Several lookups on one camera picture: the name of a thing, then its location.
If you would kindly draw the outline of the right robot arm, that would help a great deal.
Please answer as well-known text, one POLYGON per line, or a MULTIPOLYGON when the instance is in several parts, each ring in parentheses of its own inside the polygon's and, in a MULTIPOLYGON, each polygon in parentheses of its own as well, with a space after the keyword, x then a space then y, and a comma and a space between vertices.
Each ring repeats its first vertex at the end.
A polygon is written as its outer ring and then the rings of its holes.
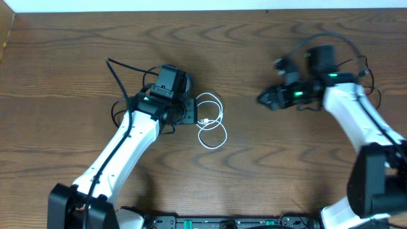
POLYGON ((308 49, 306 60, 313 78, 304 81, 291 58, 277 59, 285 81, 265 89, 257 101, 272 111, 320 102, 357 154, 346 196, 321 209, 309 227, 389 228, 388 219, 406 211, 406 139, 377 113, 357 77, 340 70, 333 46, 308 49))

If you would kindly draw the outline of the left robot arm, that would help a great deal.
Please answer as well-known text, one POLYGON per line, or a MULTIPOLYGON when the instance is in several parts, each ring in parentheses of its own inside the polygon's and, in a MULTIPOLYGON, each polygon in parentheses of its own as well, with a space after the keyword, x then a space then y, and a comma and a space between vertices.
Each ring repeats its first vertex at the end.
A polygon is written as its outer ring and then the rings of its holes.
POLYGON ((124 184, 146 149, 165 126, 197 123, 190 97, 193 78, 163 65, 155 83, 133 97, 118 130, 94 163, 71 186, 56 184, 48 196, 48 228, 142 228, 145 218, 132 209, 116 210, 124 184))

